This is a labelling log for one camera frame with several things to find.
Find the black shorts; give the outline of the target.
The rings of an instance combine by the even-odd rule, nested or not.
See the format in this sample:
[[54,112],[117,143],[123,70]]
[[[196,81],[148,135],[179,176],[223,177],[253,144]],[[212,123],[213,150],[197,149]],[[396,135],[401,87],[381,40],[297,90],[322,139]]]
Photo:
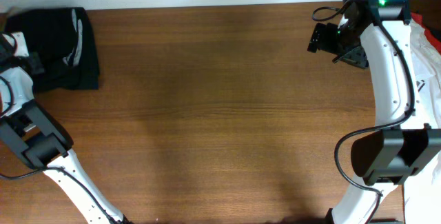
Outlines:
[[82,7],[36,9],[7,18],[6,32],[22,32],[37,55],[34,91],[97,90],[99,59],[94,32]]

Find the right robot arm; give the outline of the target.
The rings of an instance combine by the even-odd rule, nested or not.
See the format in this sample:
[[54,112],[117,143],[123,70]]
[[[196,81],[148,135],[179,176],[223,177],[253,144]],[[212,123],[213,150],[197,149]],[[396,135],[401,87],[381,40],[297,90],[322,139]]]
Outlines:
[[381,202],[417,182],[440,153],[440,128],[425,110],[411,58],[409,0],[343,0],[332,17],[316,18],[310,52],[369,69],[375,97],[373,127],[348,133],[354,176],[326,223],[372,223]]

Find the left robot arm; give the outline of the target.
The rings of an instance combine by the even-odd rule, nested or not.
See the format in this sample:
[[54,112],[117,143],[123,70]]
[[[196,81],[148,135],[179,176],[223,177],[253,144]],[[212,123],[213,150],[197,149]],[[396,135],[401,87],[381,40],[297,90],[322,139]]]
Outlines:
[[82,168],[67,131],[35,100],[31,67],[1,56],[1,141],[28,168],[52,179],[89,223],[128,223]]

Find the folded beige shorts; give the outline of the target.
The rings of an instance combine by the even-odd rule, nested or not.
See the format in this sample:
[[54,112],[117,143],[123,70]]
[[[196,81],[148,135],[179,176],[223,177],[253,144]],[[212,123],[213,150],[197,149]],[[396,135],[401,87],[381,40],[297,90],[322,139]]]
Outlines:
[[11,7],[7,12],[6,12],[6,16],[7,17],[13,17],[14,15],[19,14],[22,11],[21,8],[18,7]]

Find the red garment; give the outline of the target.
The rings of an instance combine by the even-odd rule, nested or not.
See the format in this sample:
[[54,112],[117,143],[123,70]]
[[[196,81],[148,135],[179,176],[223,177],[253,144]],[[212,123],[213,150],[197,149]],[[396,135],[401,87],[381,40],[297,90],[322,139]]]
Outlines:
[[440,32],[438,30],[426,27],[421,14],[412,12],[411,18],[423,28],[424,35],[428,42],[438,51],[438,53],[440,53]]

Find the white printed t-shirt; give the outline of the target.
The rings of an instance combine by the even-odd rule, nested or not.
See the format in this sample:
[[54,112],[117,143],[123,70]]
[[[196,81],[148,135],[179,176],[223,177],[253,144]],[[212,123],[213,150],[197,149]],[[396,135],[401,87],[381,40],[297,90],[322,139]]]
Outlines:
[[[427,29],[411,22],[411,56],[422,105],[429,124],[440,127],[440,53],[429,42]],[[440,154],[404,184],[404,222],[440,222]]]

